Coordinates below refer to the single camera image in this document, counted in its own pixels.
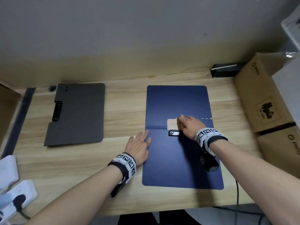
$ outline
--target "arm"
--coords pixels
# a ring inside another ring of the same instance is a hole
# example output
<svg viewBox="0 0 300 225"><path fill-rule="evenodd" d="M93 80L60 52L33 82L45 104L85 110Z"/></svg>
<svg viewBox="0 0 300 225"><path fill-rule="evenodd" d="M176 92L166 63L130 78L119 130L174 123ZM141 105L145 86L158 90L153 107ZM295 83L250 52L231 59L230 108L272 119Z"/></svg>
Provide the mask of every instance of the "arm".
<svg viewBox="0 0 300 225"><path fill-rule="evenodd" d="M135 159L137 166L148 158L147 148L151 139L149 138L145 142L147 134L148 131L144 134L139 132L135 140L130 137L125 148L125 152ZM122 178L120 169L114 165L109 165L63 193L26 224L89 224Z"/></svg>
<svg viewBox="0 0 300 225"><path fill-rule="evenodd" d="M179 120L183 133L191 139L205 128L193 117L182 115ZM299 179L227 140L217 140L209 147L273 224L297 224L300 221Z"/></svg>

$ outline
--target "wooden desk surface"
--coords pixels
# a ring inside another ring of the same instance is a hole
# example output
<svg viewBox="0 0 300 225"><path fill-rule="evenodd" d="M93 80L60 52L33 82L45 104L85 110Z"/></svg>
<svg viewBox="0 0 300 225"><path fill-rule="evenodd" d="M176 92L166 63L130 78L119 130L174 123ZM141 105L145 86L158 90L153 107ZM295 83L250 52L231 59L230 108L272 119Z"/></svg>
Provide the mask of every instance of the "wooden desk surface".
<svg viewBox="0 0 300 225"><path fill-rule="evenodd" d="M33 179L38 192L37 199L25 209L29 216L107 166L112 158L124 151L129 136L144 131L148 85L207 86L215 128L244 150L261 156L232 78L212 79L210 73L205 71L103 83L106 84L103 141L52 149L43 144L53 114L55 92L48 92L47 88L36 89L14 151L20 180ZM143 168L139 167L117 197L106 201L100 215L235 204L235 180L223 164L221 169L224 190L195 190L143 186ZM240 204L253 202L241 187L239 195Z"/></svg>

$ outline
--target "black plug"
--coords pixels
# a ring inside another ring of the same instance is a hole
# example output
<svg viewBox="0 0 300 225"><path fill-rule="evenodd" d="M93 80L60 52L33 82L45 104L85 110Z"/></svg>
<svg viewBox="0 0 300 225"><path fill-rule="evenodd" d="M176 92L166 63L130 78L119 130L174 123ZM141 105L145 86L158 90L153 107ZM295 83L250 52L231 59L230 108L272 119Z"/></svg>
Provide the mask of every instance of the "black plug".
<svg viewBox="0 0 300 225"><path fill-rule="evenodd" d="M25 202L26 200L26 196L24 194L18 195L15 197L15 199L13 199L13 205L15 206L17 212L19 212L21 214L21 216L23 216L25 219L29 220L31 219L29 216L27 216L26 214L24 214L24 212L22 212L22 204Z"/></svg>

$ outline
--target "wrist strap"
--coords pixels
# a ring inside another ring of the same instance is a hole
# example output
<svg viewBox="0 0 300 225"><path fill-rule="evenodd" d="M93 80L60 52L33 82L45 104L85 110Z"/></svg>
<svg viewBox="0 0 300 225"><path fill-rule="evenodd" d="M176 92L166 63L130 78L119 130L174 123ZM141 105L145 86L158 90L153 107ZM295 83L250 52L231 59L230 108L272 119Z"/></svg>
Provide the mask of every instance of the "wrist strap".
<svg viewBox="0 0 300 225"><path fill-rule="evenodd" d="M211 155L215 154L209 150L209 145L219 139L228 140L225 136L223 136L223 134L221 134L214 128L201 129L195 136L197 144L199 144L201 148L205 148L205 150L208 151Z"/></svg>
<svg viewBox="0 0 300 225"><path fill-rule="evenodd" d="M129 180L135 174L135 171L137 169L137 164L131 155L124 152L116 156L108 164L108 166L109 165L114 165L118 167L123 175L122 181L120 181L120 183L111 192L111 197L114 197L129 182Z"/></svg>

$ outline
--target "navy blue folder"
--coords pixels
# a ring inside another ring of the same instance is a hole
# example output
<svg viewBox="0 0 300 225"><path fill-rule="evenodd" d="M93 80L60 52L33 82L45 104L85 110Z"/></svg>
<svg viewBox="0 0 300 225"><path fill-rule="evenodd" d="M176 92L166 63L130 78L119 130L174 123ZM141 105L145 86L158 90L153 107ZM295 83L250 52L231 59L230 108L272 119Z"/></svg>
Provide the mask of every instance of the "navy blue folder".
<svg viewBox="0 0 300 225"><path fill-rule="evenodd" d="M213 172L204 169L200 148L194 140L183 134L168 136L167 120L181 114L213 127L205 86L148 86L145 129L149 130L151 144L149 157L143 165L143 185L223 189L221 168Z"/></svg>

